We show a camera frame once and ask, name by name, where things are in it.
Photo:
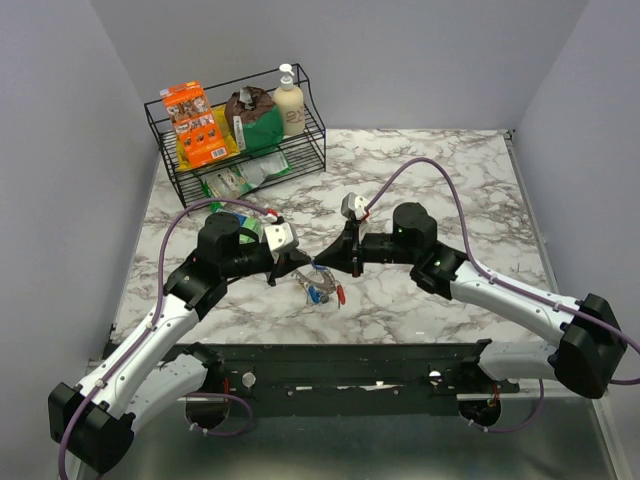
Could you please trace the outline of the red key tag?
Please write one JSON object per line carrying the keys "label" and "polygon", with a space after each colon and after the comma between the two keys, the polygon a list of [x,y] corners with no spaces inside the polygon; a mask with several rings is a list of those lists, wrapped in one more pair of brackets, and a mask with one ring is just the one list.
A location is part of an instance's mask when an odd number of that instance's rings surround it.
{"label": "red key tag", "polygon": [[336,285],[336,296],[338,300],[338,308],[342,308],[346,304],[346,294],[344,287],[340,283]]}

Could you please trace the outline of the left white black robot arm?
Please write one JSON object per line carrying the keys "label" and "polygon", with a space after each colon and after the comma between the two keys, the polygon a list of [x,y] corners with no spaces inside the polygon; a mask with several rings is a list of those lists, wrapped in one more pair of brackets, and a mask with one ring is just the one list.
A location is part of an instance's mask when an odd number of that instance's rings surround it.
{"label": "left white black robot arm", "polygon": [[209,395],[220,387],[220,368],[192,353],[179,355],[168,370],[157,366],[227,294],[230,280],[264,274],[274,282],[308,263],[293,226],[272,211],[262,214],[261,234],[246,244],[235,215],[210,215],[194,251],[170,275],[158,275],[158,298],[146,319],[75,386],[61,383],[50,393],[60,478],[68,476],[68,455],[100,475],[109,472],[153,417],[183,396]]}

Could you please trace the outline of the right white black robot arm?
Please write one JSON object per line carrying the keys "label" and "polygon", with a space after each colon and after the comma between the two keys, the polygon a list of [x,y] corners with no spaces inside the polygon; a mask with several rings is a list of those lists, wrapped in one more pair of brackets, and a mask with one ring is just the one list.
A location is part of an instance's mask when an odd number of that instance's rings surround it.
{"label": "right white black robot arm", "polygon": [[367,263],[410,266],[410,277],[429,294],[484,308],[539,336],[533,343],[497,342],[460,367],[460,379],[480,392],[494,381],[546,379],[585,398],[601,398],[627,346],[609,303],[590,294],[583,300],[554,295],[480,273],[468,255],[440,242],[437,222],[418,203],[393,212],[389,233],[360,232],[349,218],[340,236],[315,258],[317,264],[360,276]]}

